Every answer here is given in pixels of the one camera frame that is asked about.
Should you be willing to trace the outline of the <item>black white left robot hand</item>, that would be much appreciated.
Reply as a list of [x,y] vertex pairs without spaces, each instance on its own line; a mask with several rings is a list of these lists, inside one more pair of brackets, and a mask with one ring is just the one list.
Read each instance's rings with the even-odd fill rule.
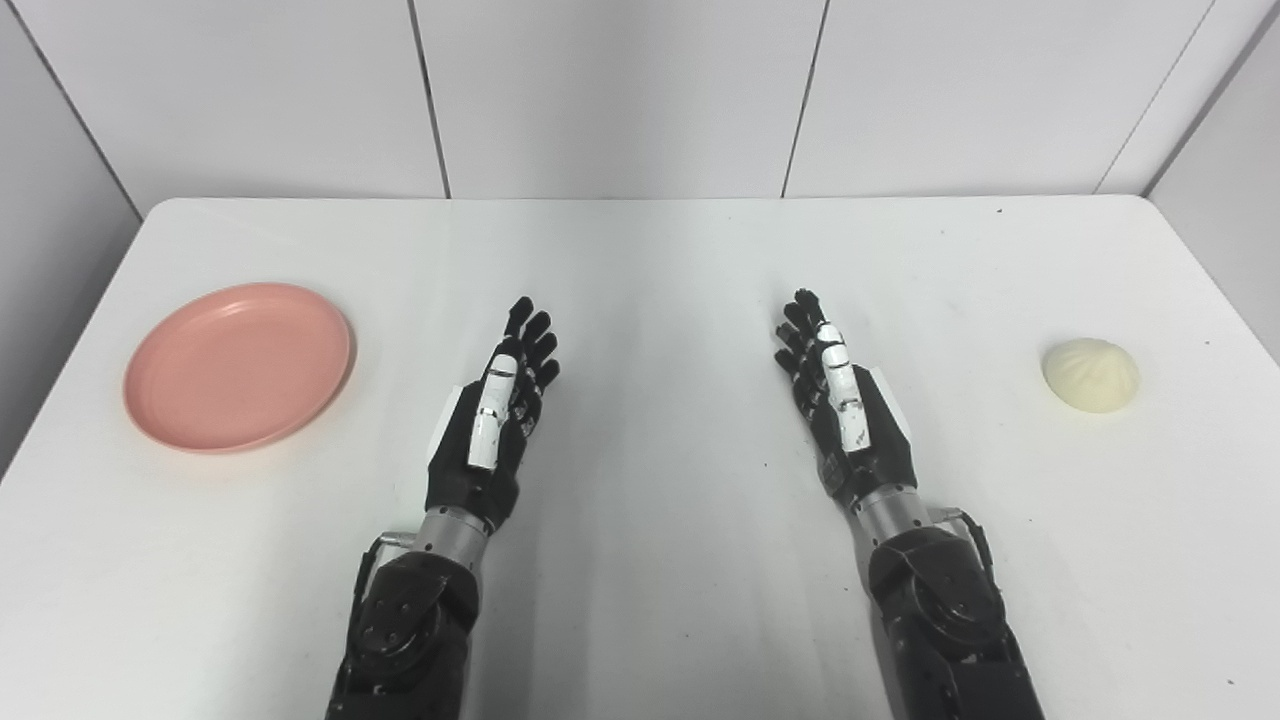
[[561,373],[552,318],[524,296],[509,309],[500,342],[481,375],[463,386],[428,465],[425,509],[457,509],[488,533],[515,510],[517,473]]

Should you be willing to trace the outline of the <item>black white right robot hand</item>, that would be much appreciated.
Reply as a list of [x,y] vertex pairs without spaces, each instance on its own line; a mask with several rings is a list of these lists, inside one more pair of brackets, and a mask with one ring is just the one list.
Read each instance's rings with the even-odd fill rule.
[[818,450],[820,483],[847,510],[883,487],[916,487],[910,442],[873,372],[852,360],[808,288],[783,306],[774,361]]

